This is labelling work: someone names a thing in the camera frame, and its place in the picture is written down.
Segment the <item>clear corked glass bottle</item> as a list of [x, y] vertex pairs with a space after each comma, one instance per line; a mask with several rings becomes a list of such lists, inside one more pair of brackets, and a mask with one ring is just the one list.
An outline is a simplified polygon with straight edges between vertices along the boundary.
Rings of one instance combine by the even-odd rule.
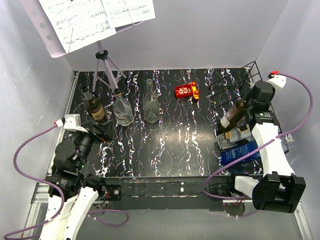
[[112, 105], [112, 108], [115, 114], [116, 122], [123, 127], [127, 127], [134, 120], [131, 104], [123, 97], [119, 88], [114, 89], [114, 95], [115, 101]]

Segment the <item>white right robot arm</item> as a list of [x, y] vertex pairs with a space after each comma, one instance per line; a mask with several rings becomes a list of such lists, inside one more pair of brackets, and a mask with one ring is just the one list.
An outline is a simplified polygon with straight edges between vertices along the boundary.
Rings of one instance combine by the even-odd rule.
[[268, 81], [257, 81], [246, 95], [245, 120], [257, 143], [257, 150], [263, 168], [263, 178], [254, 179], [237, 175], [226, 186], [227, 195], [237, 199], [246, 195], [252, 199], [257, 210], [293, 213], [306, 188], [303, 177], [296, 176], [283, 151], [282, 142], [277, 138], [278, 120], [270, 111], [275, 93], [286, 84], [284, 76]]

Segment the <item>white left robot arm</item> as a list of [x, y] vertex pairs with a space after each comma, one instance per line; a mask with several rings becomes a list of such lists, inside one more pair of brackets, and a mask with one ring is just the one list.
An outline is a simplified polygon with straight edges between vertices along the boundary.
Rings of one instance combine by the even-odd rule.
[[61, 141], [55, 148], [45, 216], [47, 222], [42, 228], [41, 240], [76, 239], [94, 201], [106, 200], [110, 196], [101, 177], [84, 176], [82, 169], [93, 144], [114, 139], [114, 125], [114, 120], [104, 125], [94, 120], [67, 124], [67, 129], [75, 133], [75, 139]]

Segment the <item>dark green wine bottle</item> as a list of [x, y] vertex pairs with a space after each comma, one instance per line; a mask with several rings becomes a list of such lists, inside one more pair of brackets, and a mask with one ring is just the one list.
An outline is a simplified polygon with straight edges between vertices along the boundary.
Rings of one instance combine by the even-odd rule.
[[105, 123], [108, 121], [106, 117], [105, 110], [100, 102], [100, 100], [92, 95], [87, 86], [81, 87], [82, 94], [84, 95], [84, 107], [90, 114], [93, 119], [98, 123]]

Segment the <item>clear square liquor bottle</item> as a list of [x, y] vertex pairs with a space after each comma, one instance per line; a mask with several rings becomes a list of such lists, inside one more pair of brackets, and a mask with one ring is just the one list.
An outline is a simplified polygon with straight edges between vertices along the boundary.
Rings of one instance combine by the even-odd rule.
[[254, 143], [255, 149], [259, 147], [248, 124], [237, 126], [217, 136], [217, 144], [221, 153], [251, 142]]

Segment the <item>clear tall glass bottle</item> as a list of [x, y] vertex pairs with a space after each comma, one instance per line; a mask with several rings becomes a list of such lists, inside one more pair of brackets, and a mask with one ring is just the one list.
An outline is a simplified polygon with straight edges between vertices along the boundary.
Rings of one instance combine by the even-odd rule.
[[145, 93], [143, 97], [143, 112], [145, 120], [156, 123], [160, 118], [160, 104], [154, 89], [154, 81], [147, 79], [145, 82]]

